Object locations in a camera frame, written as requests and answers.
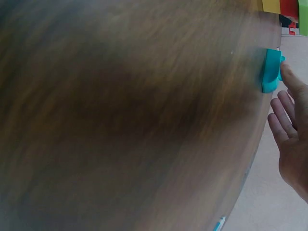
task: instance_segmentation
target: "finger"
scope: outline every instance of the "finger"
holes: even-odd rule
[[[291,122],[289,121],[287,115],[284,112],[284,108],[279,99],[272,99],[270,105],[281,125],[283,130],[287,133],[289,138],[296,138],[297,131],[292,126]]]
[[[269,114],[268,121],[270,130],[273,133],[276,144],[280,150],[282,143],[288,140],[288,135],[281,127],[281,124],[275,114]]]
[[[278,92],[278,99],[280,100],[284,110],[287,112],[292,125],[295,130],[297,130],[297,124],[295,120],[295,111],[294,111],[294,103],[292,102],[288,93],[284,90]]]
[[[292,92],[290,91],[290,89],[288,89],[288,93],[289,93],[289,95],[292,97],[292,99],[294,99],[294,97],[293,97]]]
[[[308,86],[303,83],[285,62],[281,64],[281,75],[284,84],[290,90],[292,97],[296,100],[299,94],[308,93]]]

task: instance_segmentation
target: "small blue piece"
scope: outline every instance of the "small blue piece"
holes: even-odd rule
[[[280,75],[280,64],[285,60],[281,51],[268,49],[266,52],[264,75],[262,79],[262,92],[271,93],[278,87]]]

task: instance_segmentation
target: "wood grain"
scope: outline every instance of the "wood grain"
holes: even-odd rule
[[[260,0],[0,0],[3,231],[205,231],[271,96]]]

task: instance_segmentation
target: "cyan plastic piece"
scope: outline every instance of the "cyan plastic piece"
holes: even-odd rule
[[[281,51],[268,49],[266,52],[264,75],[262,79],[262,92],[271,93],[278,87],[280,75],[280,64],[285,60]]]

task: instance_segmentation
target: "floor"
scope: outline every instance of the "floor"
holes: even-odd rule
[[[308,83],[308,38],[282,33],[281,50]],[[277,92],[286,89],[281,83]],[[281,179],[279,153],[266,123],[241,195],[223,231],[308,231],[308,205]]]

